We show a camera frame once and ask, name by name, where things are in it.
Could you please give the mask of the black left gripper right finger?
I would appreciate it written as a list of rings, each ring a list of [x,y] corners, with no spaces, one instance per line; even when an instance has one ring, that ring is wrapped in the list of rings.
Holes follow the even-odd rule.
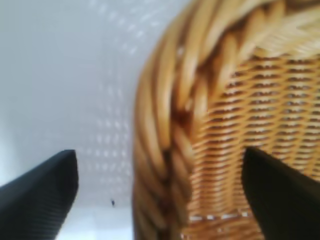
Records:
[[[248,147],[241,183],[267,240],[320,238],[320,183],[264,151]]]

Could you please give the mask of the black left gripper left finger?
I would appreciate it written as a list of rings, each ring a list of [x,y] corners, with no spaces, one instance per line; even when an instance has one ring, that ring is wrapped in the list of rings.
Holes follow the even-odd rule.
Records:
[[[63,150],[0,188],[2,240],[54,240],[78,193],[74,150]]]

